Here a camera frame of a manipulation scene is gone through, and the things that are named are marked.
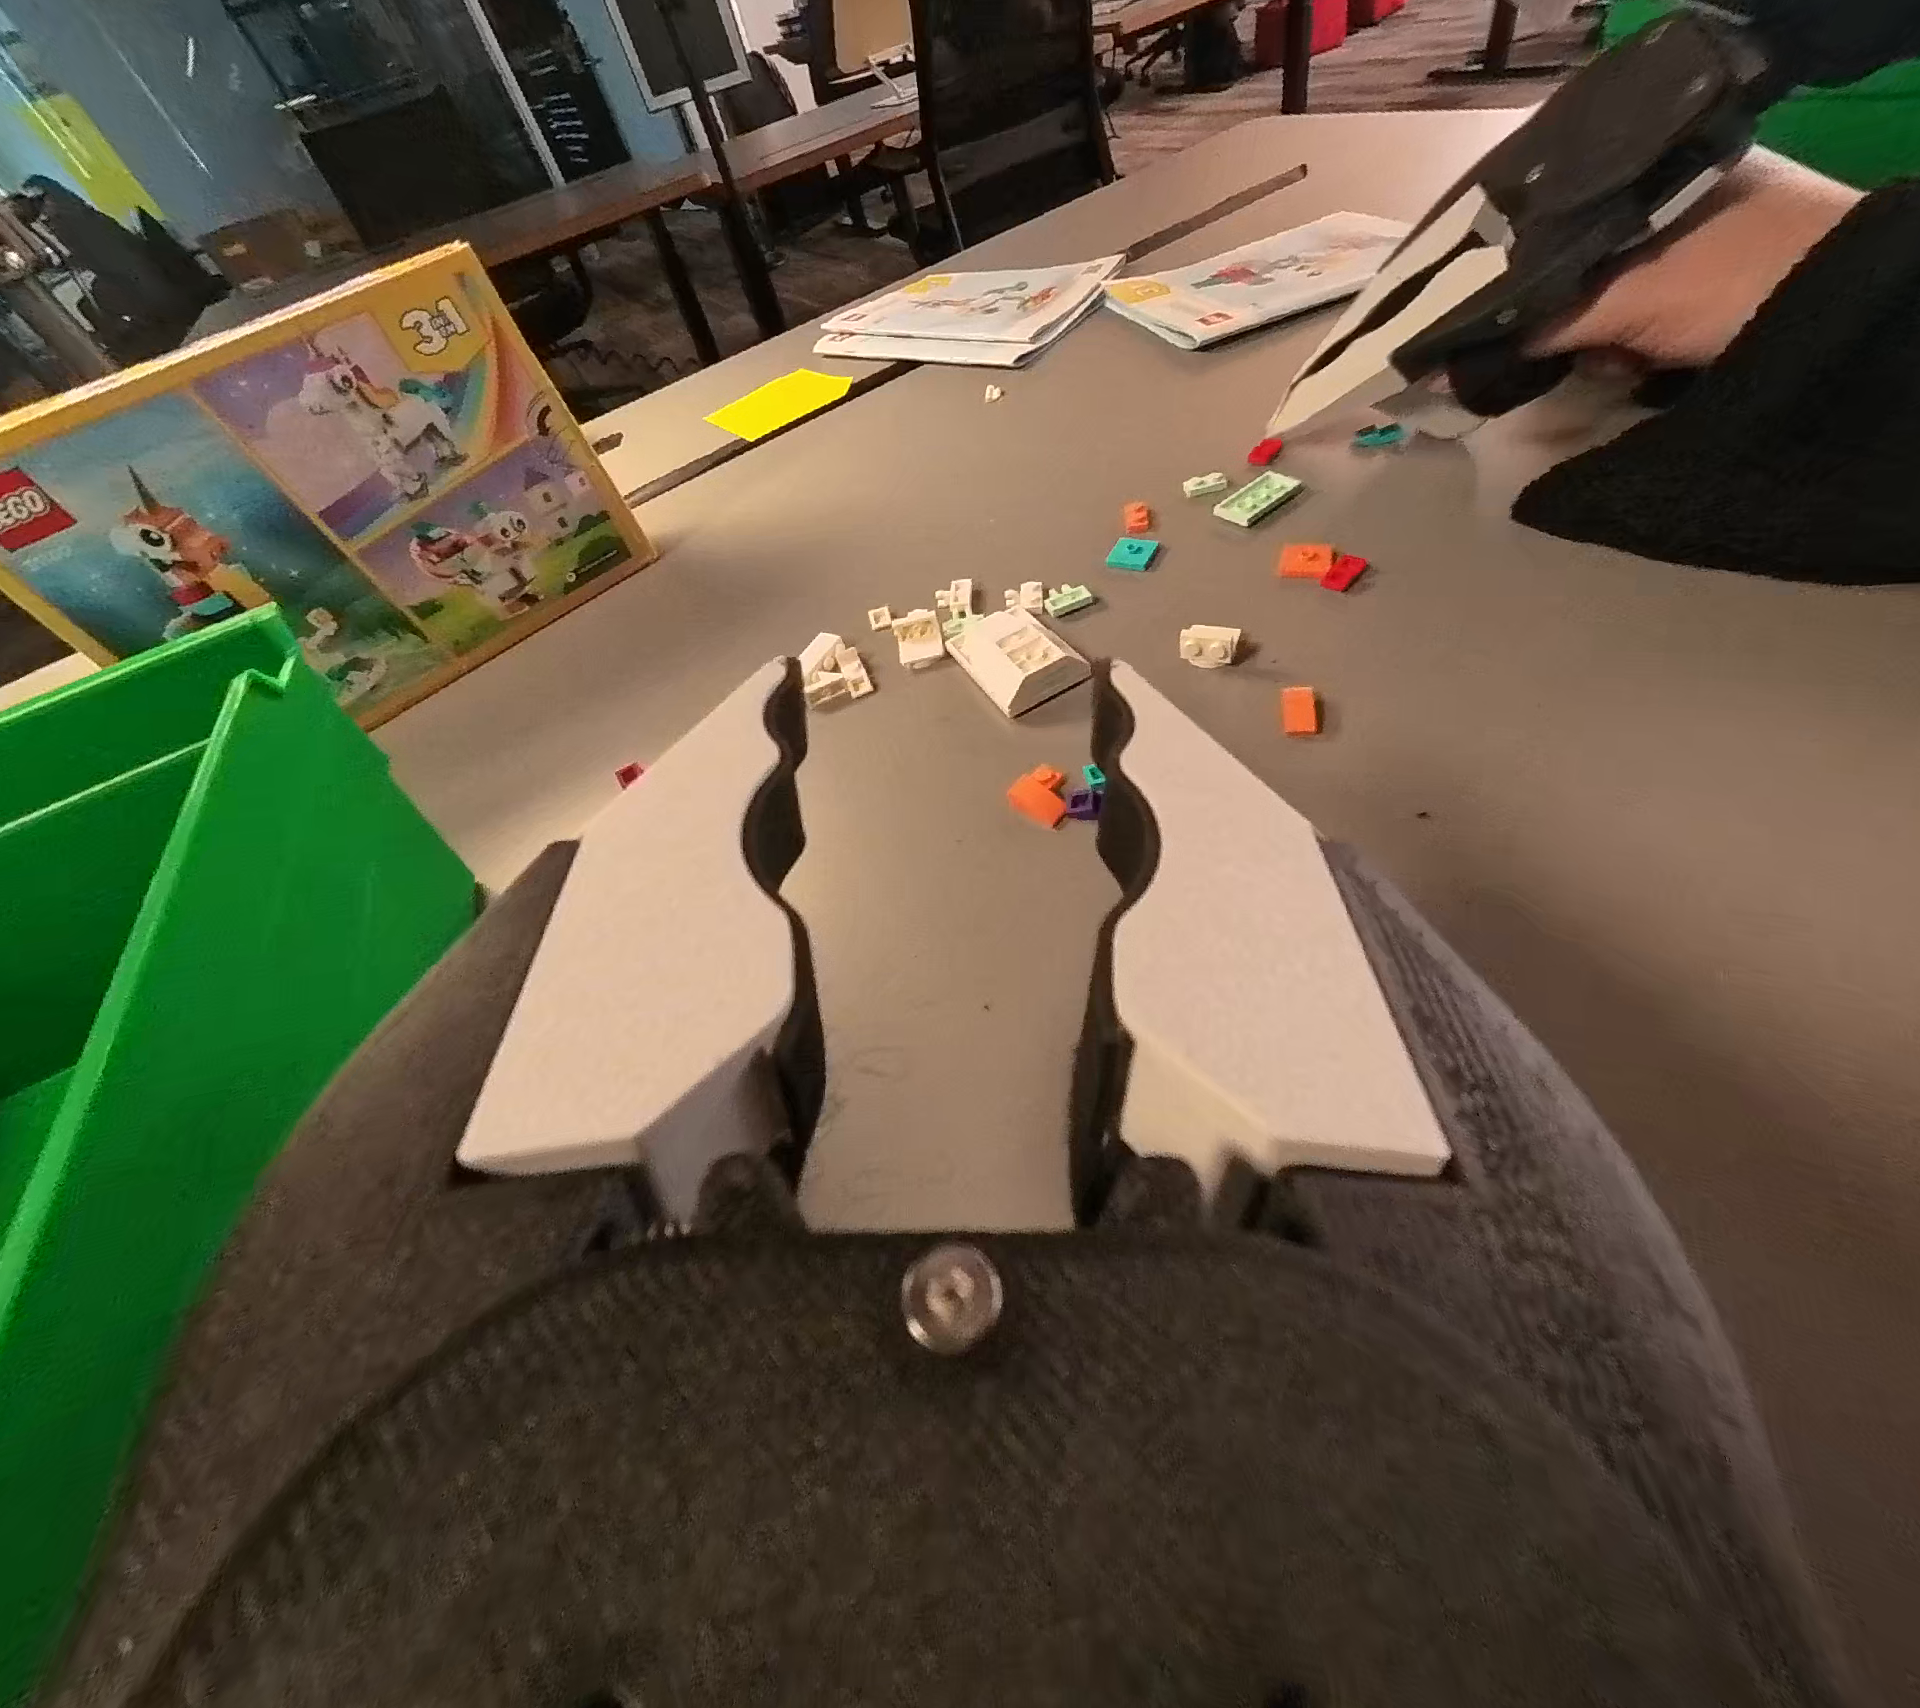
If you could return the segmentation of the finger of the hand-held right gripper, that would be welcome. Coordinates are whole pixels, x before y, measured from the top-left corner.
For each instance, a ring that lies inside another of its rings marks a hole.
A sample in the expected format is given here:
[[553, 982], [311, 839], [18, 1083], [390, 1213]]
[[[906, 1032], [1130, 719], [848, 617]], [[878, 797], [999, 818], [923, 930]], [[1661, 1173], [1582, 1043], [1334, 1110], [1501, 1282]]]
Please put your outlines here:
[[1457, 397], [1448, 377], [1427, 377], [1383, 393], [1373, 400], [1373, 414], [1383, 426], [1435, 443], [1461, 443], [1491, 420]]
[[1381, 426], [1375, 400], [1428, 377], [1395, 355], [1480, 297], [1509, 268], [1511, 222], [1485, 186], [1461, 182], [1405, 237], [1289, 383], [1267, 432]]

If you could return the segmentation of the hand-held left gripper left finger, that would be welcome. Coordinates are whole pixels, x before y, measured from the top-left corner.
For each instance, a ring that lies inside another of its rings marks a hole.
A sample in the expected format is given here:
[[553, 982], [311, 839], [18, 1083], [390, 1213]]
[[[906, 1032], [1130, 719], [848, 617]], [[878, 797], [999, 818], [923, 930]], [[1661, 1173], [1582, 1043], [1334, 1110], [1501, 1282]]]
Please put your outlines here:
[[805, 919], [801, 661], [761, 664], [578, 836], [455, 1150], [464, 1174], [630, 1169], [693, 1223], [732, 1158], [802, 1185], [828, 1068]]

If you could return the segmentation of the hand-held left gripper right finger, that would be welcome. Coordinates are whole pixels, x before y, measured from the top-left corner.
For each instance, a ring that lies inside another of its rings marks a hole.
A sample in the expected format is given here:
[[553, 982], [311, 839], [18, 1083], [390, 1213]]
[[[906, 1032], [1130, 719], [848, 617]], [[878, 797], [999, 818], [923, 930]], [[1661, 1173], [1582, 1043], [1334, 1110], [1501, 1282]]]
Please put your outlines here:
[[1214, 1216], [1294, 1171], [1444, 1177], [1452, 1147], [1310, 820], [1125, 663], [1095, 664], [1092, 761], [1116, 903], [1073, 1063], [1073, 1221], [1153, 1161]]

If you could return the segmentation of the pile of white lego pieces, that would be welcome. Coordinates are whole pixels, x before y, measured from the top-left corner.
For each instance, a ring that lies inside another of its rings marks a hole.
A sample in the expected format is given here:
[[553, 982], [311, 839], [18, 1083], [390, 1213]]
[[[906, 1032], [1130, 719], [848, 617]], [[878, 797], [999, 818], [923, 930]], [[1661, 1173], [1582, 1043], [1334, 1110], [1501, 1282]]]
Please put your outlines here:
[[965, 632], [994, 612], [999, 605], [988, 605], [978, 582], [957, 575], [925, 605], [869, 609], [852, 635], [824, 629], [797, 656], [802, 702], [817, 713], [864, 704], [881, 693], [878, 670], [887, 666], [911, 681], [923, 679], [948, 661]]

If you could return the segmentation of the person's right forearm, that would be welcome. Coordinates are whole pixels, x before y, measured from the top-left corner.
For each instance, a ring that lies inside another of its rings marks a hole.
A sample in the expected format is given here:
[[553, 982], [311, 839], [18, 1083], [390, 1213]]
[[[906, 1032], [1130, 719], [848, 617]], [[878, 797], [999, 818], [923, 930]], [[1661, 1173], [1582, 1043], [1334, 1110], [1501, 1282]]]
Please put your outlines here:
[[1569, 545], [1774, 582], [1919, 580], [1919, 191], [1862, 193], [1677, 398], [1524, 484]]

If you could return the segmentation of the large white sloped lego brick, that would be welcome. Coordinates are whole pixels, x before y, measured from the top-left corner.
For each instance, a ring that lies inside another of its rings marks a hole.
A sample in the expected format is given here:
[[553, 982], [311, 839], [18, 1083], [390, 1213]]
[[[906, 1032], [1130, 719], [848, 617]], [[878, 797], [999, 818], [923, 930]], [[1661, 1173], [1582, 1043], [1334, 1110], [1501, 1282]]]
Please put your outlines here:
[[1092, 683], [1092, 663], [1041, 615], [1007, 609], [961, 620], [944, 640], [982, 699], [1008, 722]]

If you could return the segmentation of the lego set box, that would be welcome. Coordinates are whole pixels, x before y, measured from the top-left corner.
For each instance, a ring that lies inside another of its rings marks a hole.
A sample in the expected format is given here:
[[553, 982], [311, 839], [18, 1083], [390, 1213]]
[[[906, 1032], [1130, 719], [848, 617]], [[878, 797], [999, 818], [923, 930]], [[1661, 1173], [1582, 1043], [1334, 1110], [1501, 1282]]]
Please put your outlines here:
[[98, 666], [273, 606], [369, 733], [658, 557], [467, 242], [5, 419], [12, 606]]

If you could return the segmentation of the person's right hand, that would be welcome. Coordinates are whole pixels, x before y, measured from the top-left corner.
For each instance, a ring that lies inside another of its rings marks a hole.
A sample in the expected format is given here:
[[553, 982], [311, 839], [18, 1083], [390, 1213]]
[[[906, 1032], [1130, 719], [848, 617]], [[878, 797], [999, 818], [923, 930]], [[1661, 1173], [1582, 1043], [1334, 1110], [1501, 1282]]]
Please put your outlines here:
[[1702, 371], [1860, 203], [1858, 188], [1755, 151], [1524, 353]]

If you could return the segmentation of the instruction booklet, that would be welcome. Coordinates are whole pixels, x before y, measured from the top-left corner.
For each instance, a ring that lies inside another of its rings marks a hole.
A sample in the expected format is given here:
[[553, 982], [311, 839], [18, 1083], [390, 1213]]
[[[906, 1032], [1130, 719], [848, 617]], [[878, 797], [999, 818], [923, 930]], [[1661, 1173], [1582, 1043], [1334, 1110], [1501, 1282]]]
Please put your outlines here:
[[1019, 315], [899, 315], [881, 328], [822, 328], [817, 356], [855, 363], [981, 368], [1010, 372], [1030, 366], [1068, 332], [1087, 323], [1099, 298], [1042, 316]]
[[1110, 280], [1103, 302], [1183, 353], [1208, 353], [1351, 302], [1409, 233], [1409, 222], [1345, 210], [1184, 268]]
[[876, 349], [982, 353], [999, 366], [1049, 349], [1074, 328], [1127, 265], [1108, 255], [1037, 271], [926, 273], [822, 323], [826, 343]]

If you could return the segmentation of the black office chair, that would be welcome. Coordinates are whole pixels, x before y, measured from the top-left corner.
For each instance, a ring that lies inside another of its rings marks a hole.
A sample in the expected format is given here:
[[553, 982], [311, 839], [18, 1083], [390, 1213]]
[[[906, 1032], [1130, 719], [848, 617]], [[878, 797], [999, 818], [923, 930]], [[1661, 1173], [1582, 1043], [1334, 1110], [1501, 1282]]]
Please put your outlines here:
[[1092, 0], [909, 0], [929, 206], [901, 229], [925, 266], [1118, 181]]
[[179, 351], [229, 292], [227, 280], [144, 208], [128, 229], [48, 176], [29, 176], [10, 205], [84, 284], [79, 315], [120, 366]]

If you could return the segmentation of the yellow sticky note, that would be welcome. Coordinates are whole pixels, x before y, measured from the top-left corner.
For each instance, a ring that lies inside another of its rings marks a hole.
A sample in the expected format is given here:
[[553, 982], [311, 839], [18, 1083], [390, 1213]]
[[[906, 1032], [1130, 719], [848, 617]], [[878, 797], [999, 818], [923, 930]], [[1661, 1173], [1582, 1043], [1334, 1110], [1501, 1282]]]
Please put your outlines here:
[[794, 368], [711, 410], [704, 422], [726, 439], [759, 445], [838, 407], [852, 387], [852, 377]]

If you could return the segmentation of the dark wooden desk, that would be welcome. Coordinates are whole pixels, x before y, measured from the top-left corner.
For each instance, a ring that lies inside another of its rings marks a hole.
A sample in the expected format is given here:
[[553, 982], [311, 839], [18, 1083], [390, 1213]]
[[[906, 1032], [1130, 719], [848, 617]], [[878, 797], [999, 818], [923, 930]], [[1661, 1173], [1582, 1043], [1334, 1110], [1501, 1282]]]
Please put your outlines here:
[[732, 215], [748, 197], [781, 188], [817, 169], [875, 160], [882, 144], [917, 138], [921, 101], [914, 81], [897, 81], [797, 112], [743, 137], [725, 137], [719, 151], [697, 151], [670, 163], [625, 163], [584, 182], [550, 186], [500, 208], [458, 216], [418, 240], [421, 248], [464, 242], [489, 268], [528, 261], [580, 257], [630, 225], [653, 237], [698, 365], [720, 363], [701, 292], [682, 261], [662, 210], [701, 203]]

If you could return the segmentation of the black cabinet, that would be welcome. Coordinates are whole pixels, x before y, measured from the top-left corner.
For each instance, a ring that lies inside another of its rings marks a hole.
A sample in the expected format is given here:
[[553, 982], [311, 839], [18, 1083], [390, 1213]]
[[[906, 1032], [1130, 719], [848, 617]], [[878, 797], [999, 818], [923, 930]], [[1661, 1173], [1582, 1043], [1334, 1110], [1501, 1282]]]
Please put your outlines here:
[[500, 131], [446, 86], [333, 98], [299, 120], [309, 163], [371, 248], [504, 208], [550, 184], [517, 117]]

